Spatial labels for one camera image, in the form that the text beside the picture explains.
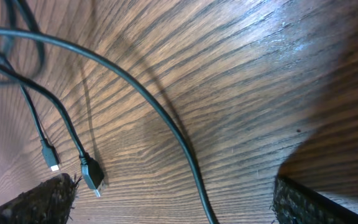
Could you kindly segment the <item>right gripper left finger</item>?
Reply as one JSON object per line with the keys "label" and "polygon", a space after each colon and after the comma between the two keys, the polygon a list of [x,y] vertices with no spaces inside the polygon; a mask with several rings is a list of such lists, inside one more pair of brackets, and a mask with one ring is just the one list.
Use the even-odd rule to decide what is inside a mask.
{"label": "right gripper left finger", "polygon": [[66,224],[79,180],[58,174],[0,206],[0,224]]}

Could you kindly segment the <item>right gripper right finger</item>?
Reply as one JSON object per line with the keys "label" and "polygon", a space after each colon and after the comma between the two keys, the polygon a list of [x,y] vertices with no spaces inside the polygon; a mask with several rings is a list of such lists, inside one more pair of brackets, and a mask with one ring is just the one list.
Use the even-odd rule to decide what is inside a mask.
{"label": "right gripper right finger", "polygon": [[272,210],[279,223],[358,224],[358,214],[282,175],[275,179]]}

